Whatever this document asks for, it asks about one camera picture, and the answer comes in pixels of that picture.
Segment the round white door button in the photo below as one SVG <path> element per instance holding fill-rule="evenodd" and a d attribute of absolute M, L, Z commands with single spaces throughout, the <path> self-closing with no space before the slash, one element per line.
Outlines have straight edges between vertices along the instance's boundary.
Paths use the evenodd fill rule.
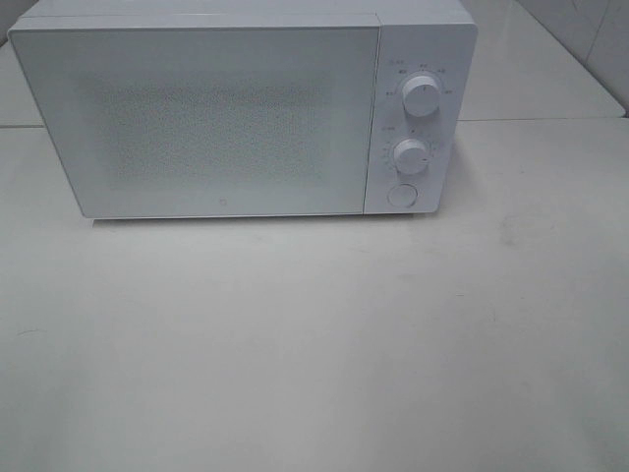
<path fill-rule="evenodd" d="M 388 194 L 388 202 L 394 207 L 412 207 L 418 198 L 417 188 L 411 184 L 400 184 L 392 188 Z"/>

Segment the white microwave knob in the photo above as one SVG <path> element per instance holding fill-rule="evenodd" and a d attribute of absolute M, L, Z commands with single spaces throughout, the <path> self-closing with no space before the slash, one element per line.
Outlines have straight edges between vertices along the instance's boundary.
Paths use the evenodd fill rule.
<path fill-rule="evenodd" d="M 436 76 L 420 73 L 404 82 L 401 93 L 405 112 L 412 117 L 423 118 L 439 108 L 441 84 Z"/>
<path fill-rule="evenodd" d="M 407 139 L 394 147 L 392 157 L 400 174 L 416 175 L 428 167 L 429 147 L 422 140 Z"/>

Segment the white microwave door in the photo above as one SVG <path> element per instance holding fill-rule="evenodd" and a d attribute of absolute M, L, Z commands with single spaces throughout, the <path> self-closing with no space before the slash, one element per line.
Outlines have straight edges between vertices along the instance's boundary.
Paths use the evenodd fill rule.
<path fill-rule="evenodd" d="M 89 218 L 359 213 L 378 31 L 16 31 Z"/>

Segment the white microwave oven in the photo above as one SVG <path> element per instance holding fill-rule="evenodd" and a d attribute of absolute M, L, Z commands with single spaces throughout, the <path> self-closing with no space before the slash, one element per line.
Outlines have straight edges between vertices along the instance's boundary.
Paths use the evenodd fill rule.
<path fill-rule="evenodd" d="M 206 217 L 431 213 L 437 210 L 469 75 L 477 26 L 458 1 L 39 1 L 9 29 L 44 30 L 269 30 L 378 31 L 372 121 L 363 209 L 359 213 L 216 215 Z M 441 84 L 439 108 L 416 118 L 403 107 L 404 82 L 420 73 Z M 400 174 L 394 147 L 407 139 L 429 147 L 428 167 Z M 409 208 L 392 206 L 388 192 L 411 184 Z"/>

